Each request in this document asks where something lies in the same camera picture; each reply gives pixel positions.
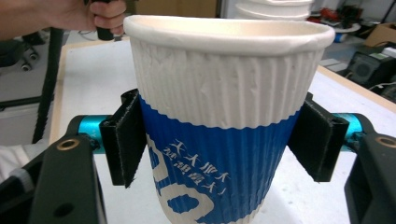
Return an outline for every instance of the white table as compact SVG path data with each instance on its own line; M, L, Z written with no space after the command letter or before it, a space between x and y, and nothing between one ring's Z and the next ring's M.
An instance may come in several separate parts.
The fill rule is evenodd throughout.
M136 88L130 43L90 42L63 49L50 141L60 138L76 115L113 114L120 95ZM396 136L396 105L320 67L310 88L314 100L332 113L361 113L379 133ZM315 183L287 148L276 170L258 223L349 223L344 185L355 155L341 152L332 182ZM106 156L95 155L108 223L170 223L157 200L149 154L144 153L128 189L113 187Z

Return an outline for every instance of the paper cup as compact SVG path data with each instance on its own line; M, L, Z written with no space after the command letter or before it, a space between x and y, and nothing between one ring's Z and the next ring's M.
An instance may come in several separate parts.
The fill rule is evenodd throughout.
M308 6L274 6L253 2L235 5L237 17L249 20L304 21L309 17Z
M172 223L249 223L332 28L132 16L124 29L163 211Z
M242 2L256 2L273 6L310 6L313 0L243 0Z

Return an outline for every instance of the cable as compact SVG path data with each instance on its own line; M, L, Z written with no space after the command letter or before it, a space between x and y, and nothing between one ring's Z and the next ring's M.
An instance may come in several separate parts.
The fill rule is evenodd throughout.
M369 89L369 91L372 90L372 89L374 89L374 88L376 88L376 87L378 87L379 89L382 89L382 88L384 88L384 86L391 86L391 85L396 85L396 81L390 82L390 83L380 83L380 84L377 84L377 85L371 87L371 88Z
M92 33L92 31L86 31L86 32L84 32L84 31L78 31L78 34L79 34L82 38L84 38L84 39L86 39L86 40L89 40L89 41L94 41L94 40L96 40L96 39L91 39L91 38L88 38L87 36L85 36L85 35L88 35L88 34L90 34L90 33Z
M353 72L349 72L348 74L346 74L345 78L349 79L352 75L353 75Z
M49 57L47 60L47 73L44 79L44 85L41 92L40 104L37 110L37 121L35 123L35 132L32 143L37 143L43 138L46 129L52 95L55 90L56 79L58 76L59 61L61 59L62 42L64 31L56 28L50 28L49 37Z
M387 12L385 13L384 18L382 18L381 23L385 23L385 21L387 21L388 15L389 15L389 13L392 11L392 9L393 9L393 7L395 6L395 4L396 4L396 0L393 0L393 2L390 3L390 6L389 6Z
M0 102L0 111L5 110L7 107L18 106L18 105L32 105L40 102L41 96L23 98L19 100L10 100Z

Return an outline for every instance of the human hand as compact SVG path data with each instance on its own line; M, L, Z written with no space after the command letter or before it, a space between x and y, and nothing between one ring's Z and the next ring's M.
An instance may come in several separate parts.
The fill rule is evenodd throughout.
M68 30L95 30L95 27L109 29L115 35L123 34L123 0L109 3L92 2L87 6L83 0L37 0L44 20L49 26Z

